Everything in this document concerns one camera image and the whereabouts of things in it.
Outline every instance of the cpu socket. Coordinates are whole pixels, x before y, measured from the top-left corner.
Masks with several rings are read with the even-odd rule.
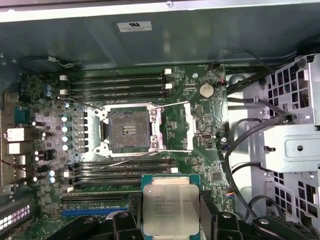
[[[146,103],[105,105],[94,114],[102,122],[96,154],[120,158],[164,150],[160,132],[161,106]]]

